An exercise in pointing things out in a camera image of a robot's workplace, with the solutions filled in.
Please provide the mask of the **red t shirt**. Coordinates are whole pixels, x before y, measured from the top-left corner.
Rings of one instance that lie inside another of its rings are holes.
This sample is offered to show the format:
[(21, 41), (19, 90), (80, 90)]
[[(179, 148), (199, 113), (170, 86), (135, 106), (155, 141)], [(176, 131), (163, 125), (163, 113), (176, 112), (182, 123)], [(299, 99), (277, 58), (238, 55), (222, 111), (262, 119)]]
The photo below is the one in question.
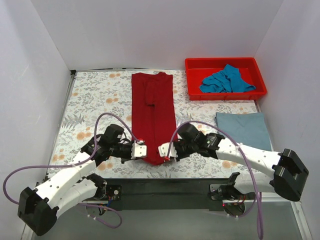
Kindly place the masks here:
[(173, 98), (173, 76), (135, 73), (131, 75), (131, 129), (147, 146), (148, 164), (162, 165), (158, 147), (168, 143), (177, 128)]

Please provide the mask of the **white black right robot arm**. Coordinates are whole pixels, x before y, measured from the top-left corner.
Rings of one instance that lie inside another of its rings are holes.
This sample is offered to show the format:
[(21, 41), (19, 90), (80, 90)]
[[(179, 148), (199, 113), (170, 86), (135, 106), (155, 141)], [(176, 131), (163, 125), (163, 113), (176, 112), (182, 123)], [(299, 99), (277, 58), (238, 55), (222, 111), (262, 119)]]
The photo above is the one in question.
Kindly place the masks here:
[(230, 161), (247, 166), (249, 173), (232, 173), (227, 183), (213, 190), (215, 199), (232, 200), (249, 193), (276, 193), (298, 202), (301, 199), (309, 171), (295, 151), (267, 151), (214, 137), (203, 142), (179, 140), (169, 146), (166, 156), (181, 160), (197, 153), (203, 157)]

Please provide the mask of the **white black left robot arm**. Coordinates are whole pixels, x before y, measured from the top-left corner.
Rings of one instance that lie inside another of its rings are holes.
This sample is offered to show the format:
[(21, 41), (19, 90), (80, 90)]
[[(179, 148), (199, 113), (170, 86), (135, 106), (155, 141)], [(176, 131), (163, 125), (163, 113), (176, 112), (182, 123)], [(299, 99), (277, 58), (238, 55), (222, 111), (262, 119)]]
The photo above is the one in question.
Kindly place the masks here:
[(131, 160), (135, 142), (119, 139), (94, 145), (91, 139), (71, 161), (71, 166), (34, 189), (26, 187), (18, 202), (18, 217), (37, 236), (46, 234), (67, 210), (87, 199), (113, 202), (121, 198), (120, 185), (108, 186), (107, 181), (93, 171), (109, 157)]

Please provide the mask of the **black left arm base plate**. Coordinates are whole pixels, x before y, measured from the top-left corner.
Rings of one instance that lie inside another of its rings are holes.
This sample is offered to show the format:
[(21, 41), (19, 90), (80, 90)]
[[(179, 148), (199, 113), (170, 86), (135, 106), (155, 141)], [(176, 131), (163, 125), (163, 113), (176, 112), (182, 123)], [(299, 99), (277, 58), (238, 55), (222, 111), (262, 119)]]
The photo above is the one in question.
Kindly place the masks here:
[(118, 184), (107, 185), (98, 188), (93, 197), (87, 198), (86, 201), (119, 201), (122, 197), (122, 186)]

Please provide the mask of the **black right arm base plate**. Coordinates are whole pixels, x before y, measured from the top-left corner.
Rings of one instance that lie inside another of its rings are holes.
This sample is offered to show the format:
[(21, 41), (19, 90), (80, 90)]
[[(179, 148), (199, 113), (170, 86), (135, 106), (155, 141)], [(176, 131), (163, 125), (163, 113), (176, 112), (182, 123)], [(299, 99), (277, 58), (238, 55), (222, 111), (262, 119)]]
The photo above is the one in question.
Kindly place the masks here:
[(254, 200), (256, 195), (254, 192), (241, 193), (233, 185), (227, 184), (210, 184), (208, 196), (212, 200), (228, 200), (228, 201), (242, 201)]

